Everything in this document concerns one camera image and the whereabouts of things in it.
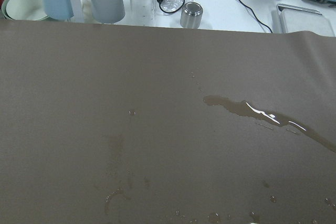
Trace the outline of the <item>pale green plate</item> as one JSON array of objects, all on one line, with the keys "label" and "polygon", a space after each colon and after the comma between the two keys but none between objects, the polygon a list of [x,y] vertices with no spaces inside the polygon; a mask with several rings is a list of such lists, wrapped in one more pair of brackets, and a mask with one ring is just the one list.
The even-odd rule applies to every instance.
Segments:
[{"label": "pale green plate", "polygon": [[12,20],[45,20],[49,16],[44,11],[43,0],[5,0],[2,14]]}]

